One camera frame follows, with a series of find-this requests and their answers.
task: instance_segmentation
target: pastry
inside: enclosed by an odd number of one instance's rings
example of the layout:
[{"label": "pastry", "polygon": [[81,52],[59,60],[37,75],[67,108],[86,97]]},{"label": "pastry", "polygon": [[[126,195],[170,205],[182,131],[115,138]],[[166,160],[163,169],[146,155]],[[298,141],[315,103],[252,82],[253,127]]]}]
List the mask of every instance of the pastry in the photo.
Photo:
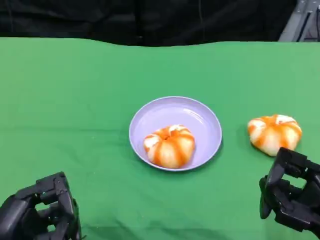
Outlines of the pastry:
[{"label": "pastry", "polygon": [[176,124],[146,136],[143,146],[151,163],[178,169],[190,161],[195,150],[195,138],[185,126]]},{"label": "pastry", "polygon": [[279,114],[254,118],[247,129],[251,143],[270,156],[276,156],[280,147],[295,150],[302,136],[295,119]]}]

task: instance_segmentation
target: black robotic gripper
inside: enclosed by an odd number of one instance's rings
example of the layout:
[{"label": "black robotic gripper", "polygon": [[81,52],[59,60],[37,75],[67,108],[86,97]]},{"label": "black robotic gripper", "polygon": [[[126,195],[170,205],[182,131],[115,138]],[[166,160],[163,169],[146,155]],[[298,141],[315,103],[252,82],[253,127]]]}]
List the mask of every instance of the black robotic gripper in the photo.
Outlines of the black robotic gripper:
[{"label": "black robotic gripper", "polygon": [[[49,205],[36,210],[38,204]],[[9,196],[0,207],[0,240],[80,240],[79,208],[59,172]]]},{"label": "black robotic gripper", "polygon": [[[306,180],[304,187],[282,179],[285,174]],[[320,239],[320,165],[282,147],[259,186],[261,219],[274,211],[277,223],[299,232],[311,231]]]}]

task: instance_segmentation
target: plate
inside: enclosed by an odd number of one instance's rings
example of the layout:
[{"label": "plate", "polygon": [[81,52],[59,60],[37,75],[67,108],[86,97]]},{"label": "plate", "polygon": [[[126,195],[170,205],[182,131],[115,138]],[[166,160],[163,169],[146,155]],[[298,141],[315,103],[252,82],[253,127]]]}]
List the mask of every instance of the plate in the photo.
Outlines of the plate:
[{"label": "plate", "polygon": [[[195,151],[181,168],[165,168],[149,161],[144,149],[144,138],[170,125],[182,124],[194,136]],[[183,96],[167,96],[144,105],[133,117],[129,127],[129,140],[135,153],[147,164],[166,171],[187,171],[208,162],[218,151],[222,129],[214,112],[203,103]]]}]

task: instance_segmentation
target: table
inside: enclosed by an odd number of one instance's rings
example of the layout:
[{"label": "table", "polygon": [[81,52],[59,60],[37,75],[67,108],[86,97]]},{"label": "table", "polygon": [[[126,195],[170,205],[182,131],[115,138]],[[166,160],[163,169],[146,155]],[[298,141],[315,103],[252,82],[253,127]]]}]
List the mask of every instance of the table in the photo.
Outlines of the table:
[{"label": "table", "polygon": [[[258,182],[273,159],[246,129],[254,117],[293,116],[304,131],[297,151],[320,162],[316,43],[1,38],[0,53],[1,202],[64,171],[87,240],[316,239],[260,220]],[[203,102],[222,125],[219,154],[194,171],[157,170],[130,147],[134,113],[172,95]]]}]

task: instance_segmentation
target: black curtain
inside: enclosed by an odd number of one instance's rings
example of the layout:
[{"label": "black curtain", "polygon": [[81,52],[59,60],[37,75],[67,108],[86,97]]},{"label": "black curtain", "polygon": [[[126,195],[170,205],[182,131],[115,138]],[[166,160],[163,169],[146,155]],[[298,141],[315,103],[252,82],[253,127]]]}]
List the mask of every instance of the black curtain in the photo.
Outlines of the black curtain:
[{"label": "black curtain", "polygon": [[0,0],[0,35],[175,46],[277,41],[296,0]]}]

